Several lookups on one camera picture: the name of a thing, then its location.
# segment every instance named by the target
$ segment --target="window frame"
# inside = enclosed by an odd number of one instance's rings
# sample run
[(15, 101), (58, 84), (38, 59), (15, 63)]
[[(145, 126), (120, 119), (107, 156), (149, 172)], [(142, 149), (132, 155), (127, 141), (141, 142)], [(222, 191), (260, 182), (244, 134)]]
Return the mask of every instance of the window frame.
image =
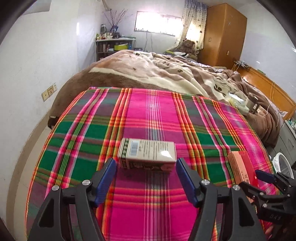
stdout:
[[(153, 33), (153, 34), (164, 34), (164, 35), (168, 35), (168, 36), (177, 37), (176, 35), (172, 35), (172, 34), (157, 33), (157, 32), (150, 32), (150, 31), (144, 31), (144, 30), (136, 30), (137, 16), (138, 16), (138, 13), (139, 13), (139, 12), (149, 12), (149, 11), (137, 11), (136, 19), (135, 19), (135, 26), (134, 26), (134, 29), (133, 29), (134, 32), (144, 32), (144, 33)], [(183, 19), (183, 18), (176, 17), (176, 16), (169, 15), (169, 14), (164, 14), (164, 13), (159, 13), (159, 12), (155, 12), (155, 13), (160, 14), (160, 15), (163, 15), (163, 16), (166, 16), (166, 17), (169, 17), (169, 18), (179, 18), (181, 21), (182, 21), (182, 19)]]

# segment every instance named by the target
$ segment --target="wall socket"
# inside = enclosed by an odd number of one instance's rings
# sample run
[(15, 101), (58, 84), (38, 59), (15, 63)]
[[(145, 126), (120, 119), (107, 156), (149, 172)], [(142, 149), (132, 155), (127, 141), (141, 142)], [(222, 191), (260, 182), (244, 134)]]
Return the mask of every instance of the wall socket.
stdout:
[(43, 101), (46, 101), (56, 91), (57, 91), (57, 85), (56, 83), (54, 83), (51, 87), (49, 87), (46, 91), (42, 93)]

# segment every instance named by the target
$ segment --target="baseboard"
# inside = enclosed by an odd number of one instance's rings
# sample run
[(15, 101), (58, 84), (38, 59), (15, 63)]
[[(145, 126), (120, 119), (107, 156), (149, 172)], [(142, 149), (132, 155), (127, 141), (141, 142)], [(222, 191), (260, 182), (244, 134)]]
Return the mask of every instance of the baseboard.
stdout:
[(44, 128), (47, 126), (49, 119), (49, 114), (47, 113), (42, 120), (38, 123), (35, 129), (32, 131), (29, 139), (27, 140), (20, 157), (15, 165), (15, 169), (12, 174), (12, 178), (9, 184), (8, 195), (7, 195), (7, 204), (6, 204), (6, 225), (9, 232), (14, 236), (14, 209), (15, 209), (15, 198), (17, 194), (17, 188), (20, 182), (20, 177), (24, 170), (26, 161), (35, 146), (38, 138), (43, 132)]

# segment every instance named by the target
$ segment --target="blue gripper pad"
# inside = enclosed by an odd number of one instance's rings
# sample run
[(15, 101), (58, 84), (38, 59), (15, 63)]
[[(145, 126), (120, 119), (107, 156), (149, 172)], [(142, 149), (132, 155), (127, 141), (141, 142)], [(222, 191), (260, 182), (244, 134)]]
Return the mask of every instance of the blue gripper pad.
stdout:
[(177, 160), (176, 171), (188, 201), (196, 207), (198, 201), (195, 195), (195, 187), (180, 159)]
[(273, 184), (276, 181), (273, 174), (270, 174), (261, 170), (256, 170), (255, 174), (259, 180), (264, 181), (266, 183)]
[(99, 206), (101, 203), (103, 203), (106, 199), (107, 192), (109, 190), (110, 184), (114, 178), (116, 172), (116, 162), (113, 159), (107, 169), (105, 170), (101, 181), (99, 182), (99, 185), (96, 189), (96, 199), (95, 199), (95, 205)]

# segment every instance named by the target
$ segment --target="wooden headboard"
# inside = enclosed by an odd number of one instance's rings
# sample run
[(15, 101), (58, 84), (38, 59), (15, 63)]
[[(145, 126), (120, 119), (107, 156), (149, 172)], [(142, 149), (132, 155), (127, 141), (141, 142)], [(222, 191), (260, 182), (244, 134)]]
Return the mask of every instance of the wooden headboard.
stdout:
[(294, 115), (296, 110), (295, 101), (276, 83), (253, 68), (250, 68), (248, 71), (243, 67), (239, 67), (237, 71), (245, 81), (261, 90), (281, 111), (288, 112), (284, 120), (288, 120)]

